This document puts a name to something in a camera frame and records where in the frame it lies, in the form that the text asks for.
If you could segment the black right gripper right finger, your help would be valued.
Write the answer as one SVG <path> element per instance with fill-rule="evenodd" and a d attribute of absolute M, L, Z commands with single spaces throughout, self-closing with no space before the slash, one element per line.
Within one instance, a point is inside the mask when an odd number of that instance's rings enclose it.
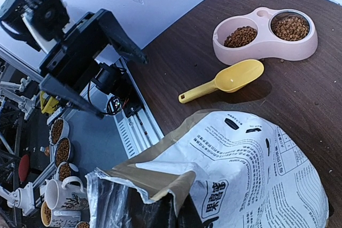
<path fill-rule="evenodd" d="M 202 222 L 196 210 L 195 204 L 190 195 L 185 198 L 183 205 L 176 221 L 176 228 L 189 228 L 189 227 L 211 227 L 210 223 Z"/>

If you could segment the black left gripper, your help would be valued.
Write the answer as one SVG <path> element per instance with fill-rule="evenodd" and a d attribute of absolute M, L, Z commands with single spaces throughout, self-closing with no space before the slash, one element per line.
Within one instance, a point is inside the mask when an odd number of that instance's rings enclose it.
<path fill-rule="evenodd" d="M 107 95 L 113 91 L 117 71 L 96 61 L 107 46 L 128 61 L 147 64 L 147 55 L 126 34 L 111 11 L 88 12 L 43 60 L 40 90 L 103 118 L 104 114 L 80 93 L 89 82 Z"/>

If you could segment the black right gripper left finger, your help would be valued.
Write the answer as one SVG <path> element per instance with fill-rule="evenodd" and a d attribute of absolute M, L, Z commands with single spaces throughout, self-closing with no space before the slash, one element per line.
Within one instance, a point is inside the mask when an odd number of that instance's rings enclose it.
<path fill-rule="evenodd" d="M 174 211 L 174 197 L 167 194 L 153 204 L 146 205 L 145 227 L 168 228 L 177 227 L 177 217 Z"/>

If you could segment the pet food bag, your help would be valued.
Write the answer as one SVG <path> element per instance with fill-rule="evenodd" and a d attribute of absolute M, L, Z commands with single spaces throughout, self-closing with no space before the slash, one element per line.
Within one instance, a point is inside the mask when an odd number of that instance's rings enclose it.
<path fill-rule="evenodd" d="M 326 227 L 320 177 L 279 126 L 250 113 L 198 111 L 155 145 L 87 174 L 91 227 L 145 227 L 167 194 L 190 195 L 211 227 Z"/>

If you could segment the yellow plastic scoop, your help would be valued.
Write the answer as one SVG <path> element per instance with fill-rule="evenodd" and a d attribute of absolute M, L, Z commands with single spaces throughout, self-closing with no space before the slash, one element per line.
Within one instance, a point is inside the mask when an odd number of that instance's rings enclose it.
<path fill-rule="evenodd" d="M 218 90 L 234 93 L 258 79 L 264 69 L 263 63 L 258 60 L 243 60 L 219 71 L 211 81 L 180 94 L 178 100 L 185 104 Z"/>

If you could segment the pink double pet feeder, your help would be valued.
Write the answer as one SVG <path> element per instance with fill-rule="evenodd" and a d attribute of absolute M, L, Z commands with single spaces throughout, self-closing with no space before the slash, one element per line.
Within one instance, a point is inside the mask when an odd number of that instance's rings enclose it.
<path fill-rule="evenodd" d="M 302 19 L 303 25 L 308 28 L 306 36 L 297 41 L 288 41 L 276 35 L 276 24 L 286 18 Z M 256 30 L 254 40 L 236 48 L 224 46 L 228 36 L 237 29 L 247 26 Z M 305 60 L 315 53 L 318 36 L 311 17 L 301 11 L 259 7 L 249 14 L 230 17 L 220 22 L 214 29 L 212 42 L 219 61 L 226 65 L 233 65 L 246 59 Z"/>

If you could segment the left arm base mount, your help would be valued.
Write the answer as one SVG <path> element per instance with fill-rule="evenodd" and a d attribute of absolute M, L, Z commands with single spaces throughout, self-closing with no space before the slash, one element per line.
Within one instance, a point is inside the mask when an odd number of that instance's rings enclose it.
<path fill-rule="evenodd" d="M 127 118 L 135 115 L 142 109 L 143 104 L 127 70 L 115 64 L 109 66 L 100 63 L 99 65 L 99 73 L 91 79 L 88 85 L 93 83 L 96 89 L 110 97 L 103 114 L 115 116 L 123 111 Z"/>

